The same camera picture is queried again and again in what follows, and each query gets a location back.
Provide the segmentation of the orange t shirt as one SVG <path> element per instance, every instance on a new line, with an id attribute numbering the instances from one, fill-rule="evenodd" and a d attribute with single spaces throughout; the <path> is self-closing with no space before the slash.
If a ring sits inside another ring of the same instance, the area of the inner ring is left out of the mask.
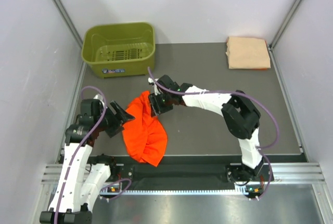
<path id="1" fill-rule="evenodd" d="M 151 116 L 149 95 L 144 91 L 130 102 L 126 112 L 135 119 L 124 124 L 122 135 L 131 158 L 157 167 L 164 157 L 168 136 L 158 118 Z"/>

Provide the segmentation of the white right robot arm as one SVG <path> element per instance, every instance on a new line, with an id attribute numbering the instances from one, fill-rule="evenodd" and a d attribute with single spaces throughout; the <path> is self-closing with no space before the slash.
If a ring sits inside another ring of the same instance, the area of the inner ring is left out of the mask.
<path id="1" fill-rule="evenodd" d="M 148 79 L 154 92 L 148 96 L 152 116 L 171 111 L 182 105 L 211 111 L 223 117 L 229 132 L 238 139 L 243 175 L 255 180 L 262 174 L 263 156 L 258 151 L 261 114 L 250 99 L 237 94 L 209 93 L 189 83 L 178 85 L 169 76 Z"/>

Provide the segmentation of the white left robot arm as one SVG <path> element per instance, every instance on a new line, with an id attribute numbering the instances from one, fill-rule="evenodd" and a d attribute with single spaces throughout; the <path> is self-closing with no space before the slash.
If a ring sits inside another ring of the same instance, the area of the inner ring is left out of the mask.
<path id="1" fill-rule="evenodd" d="M 99 155 L 86 166 L 100 132 L 112 138 L 124 124 L 135 117 L 115 101 L 106 104 L 104 96 L 83 99 L 75 123 L 65 131 L 65 154 L 57 190 L 48 210 L 41 212 L 40 223 L 92 223 L 93 207 L 105 182 L 117 177 L 118 168 L 113 157 Z"/>

